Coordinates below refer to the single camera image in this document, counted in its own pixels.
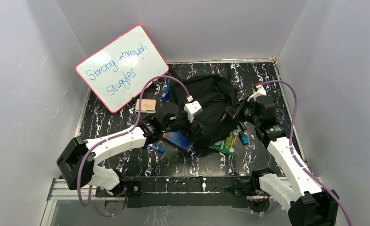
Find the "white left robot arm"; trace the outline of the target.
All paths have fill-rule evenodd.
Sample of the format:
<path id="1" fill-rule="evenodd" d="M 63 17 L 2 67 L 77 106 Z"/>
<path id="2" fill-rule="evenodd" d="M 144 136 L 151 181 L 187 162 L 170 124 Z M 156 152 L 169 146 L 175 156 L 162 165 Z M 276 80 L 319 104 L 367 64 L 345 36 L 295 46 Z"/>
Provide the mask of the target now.
<path id="1" fill-rule="evenodd" d="M 87 140 L 74 137 L 57 159 L 57 166 L 70 190 L 90 185 L 120 196 L 126 189 L 124 177 L 118 171 L 99 164 L 120 153 L 150 145 L 166 132 L 201 128 L 196 115 L 202 111 L 198 101 L 185 104 L 182 110 L 174 103 L 165 103 L 133 127 L 112 135 Z"/>

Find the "black student backpack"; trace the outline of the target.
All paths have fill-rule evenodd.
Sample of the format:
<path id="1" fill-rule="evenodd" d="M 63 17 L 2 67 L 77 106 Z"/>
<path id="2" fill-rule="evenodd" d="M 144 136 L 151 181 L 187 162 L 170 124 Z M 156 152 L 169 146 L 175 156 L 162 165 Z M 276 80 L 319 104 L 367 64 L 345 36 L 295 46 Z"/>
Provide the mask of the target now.
<path id="1" fill-rule="evenodd" d="M 215 74 L 197 75 L 170 82 L 169 102 L 175 103 L 180 110 L 184 110 L 187 95 L 192 95 L 203 109 L 193 120 L 203 126 L 202 134 L 194 145 L 213 145 L 228 137 L 237 127 L 239 121 L 227 113 L 227 109 L 238 102 L 237 90 L 227 78 Z"/>

